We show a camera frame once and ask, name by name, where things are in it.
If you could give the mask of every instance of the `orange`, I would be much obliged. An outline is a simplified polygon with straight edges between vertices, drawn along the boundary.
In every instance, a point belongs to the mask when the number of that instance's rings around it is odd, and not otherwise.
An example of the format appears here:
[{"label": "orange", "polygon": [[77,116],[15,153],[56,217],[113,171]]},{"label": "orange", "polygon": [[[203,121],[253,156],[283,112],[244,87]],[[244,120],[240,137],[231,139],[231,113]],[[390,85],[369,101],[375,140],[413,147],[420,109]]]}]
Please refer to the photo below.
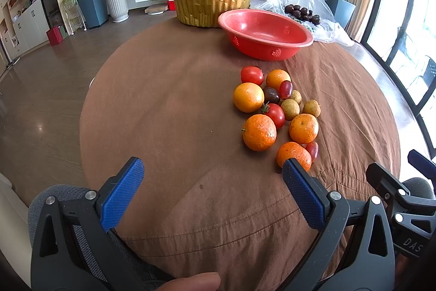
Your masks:
[{"label": "orange", "polygon": [[291,77],[287,72],[284,70],[272,70],[267,75],[267,87],[272,87],[278,91],[280,84],[282,84],[284,80],[291,81]]},{"label": "orange", "polygon": [[304,170],[309,171],[312,164],[312,157],[310,156],[310,153],[302,148],[298,143],[286,142],[278,149],[277,156],[275,156],[280,168],[283,168],[283,164],[289,158],[296,158]]},{"label": "orange", "polygon": [[262,88],[254,83],[242,83],[233,92],[233,102],[242,112],[259,110],[264,99]]},{"label": "orange", "polygon": [[242,131],[243,140],[247,147],[258,152],[271,147],[277,136],[273,120],[262,114],[256,114],[248,118]]},{"label": "orange", "polygon": [[311,114],[300,114],[289,124],[292,140],[300,144],[312,142],[317,137],[318,130],[317,118]]}]

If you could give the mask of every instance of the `plastic bag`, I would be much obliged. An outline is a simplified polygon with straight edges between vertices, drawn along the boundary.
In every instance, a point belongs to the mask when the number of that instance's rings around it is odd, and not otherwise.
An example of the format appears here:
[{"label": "plastic bag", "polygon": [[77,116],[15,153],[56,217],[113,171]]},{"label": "plastic bag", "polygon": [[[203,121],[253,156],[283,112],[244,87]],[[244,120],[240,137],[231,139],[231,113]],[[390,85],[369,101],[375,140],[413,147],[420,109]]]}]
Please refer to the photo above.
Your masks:
[{"label": "plastic bag", "polygon": [[[289,4],[298,4],[301,7],[312,9],[313,14],[320,16],[320,24],[314,25],[311,22],[303,22],[286,14],[285,7]],[[288,16],[298,21],[312,33],[315,41],[324,43],[337,42],[344,46],[352,46],[354,44],[354,41],[350,39],[339,23],[335,22],[334,16],[324,0],[269,0],[257,9],[272,11],[273,13]]]}]

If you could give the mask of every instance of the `small red box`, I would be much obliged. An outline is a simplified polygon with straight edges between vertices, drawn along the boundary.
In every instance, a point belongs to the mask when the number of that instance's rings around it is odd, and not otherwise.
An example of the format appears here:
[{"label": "small red box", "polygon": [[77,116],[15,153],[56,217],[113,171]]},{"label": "small red box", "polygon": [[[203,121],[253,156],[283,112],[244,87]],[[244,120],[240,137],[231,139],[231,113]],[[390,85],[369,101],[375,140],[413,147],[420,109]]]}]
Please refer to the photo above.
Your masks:
[{"label": "small red box", "polygon": [[49,38],[51,46],[57,45],[64,40],[58,26],[55,26],[53,29],[48,30],[47,37]]},{"label": "small red box", "polygon": [[174,4],[174,0],[168,1],[168,8],[169,10],[176,10],[176,5]]}]

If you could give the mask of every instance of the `brown tablecloth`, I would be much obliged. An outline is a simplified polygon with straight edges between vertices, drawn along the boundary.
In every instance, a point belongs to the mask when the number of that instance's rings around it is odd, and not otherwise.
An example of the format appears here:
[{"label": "brown tablecloth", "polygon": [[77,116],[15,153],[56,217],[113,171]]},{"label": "brown tablecloth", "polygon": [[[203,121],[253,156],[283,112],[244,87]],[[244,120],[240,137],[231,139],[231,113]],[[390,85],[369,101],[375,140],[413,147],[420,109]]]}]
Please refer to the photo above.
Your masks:
[{"label": "brown tablecloth", "polygon": [[287,61],[262,62],[238,52],[223,30],[177,19],[136,35],[103,65],[80,118],[81,156],[94,189],[131,156],[145,163],[117,228],[141,258],[175,277],[218,271],[221,290],[270,291],[317,232],[277,174],[275,154],[289,141],[288,125],[265,152],[243,144],[249,114],[234,107],[232,94],[247,65],[285,69],[303,101],[319,101],[320,150],[310,174],[328,190],[366,200],[374,192],[365,169],[374,161],[398,176],[389,105],[340,46],[315,42]]}]

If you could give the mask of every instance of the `red colander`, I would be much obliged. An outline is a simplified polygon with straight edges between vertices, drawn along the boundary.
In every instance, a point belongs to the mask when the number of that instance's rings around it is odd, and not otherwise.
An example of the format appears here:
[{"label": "red colander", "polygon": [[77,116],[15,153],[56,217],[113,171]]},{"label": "red colander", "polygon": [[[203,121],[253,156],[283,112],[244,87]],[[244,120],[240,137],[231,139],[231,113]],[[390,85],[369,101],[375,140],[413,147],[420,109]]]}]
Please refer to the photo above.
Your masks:
[{"label": "red colander", "polygon": [[263,61],[291,58],[313,43],[312,34],[304,26],[270,11],[230,10],[219,16],[218,24],[239,51]]}]

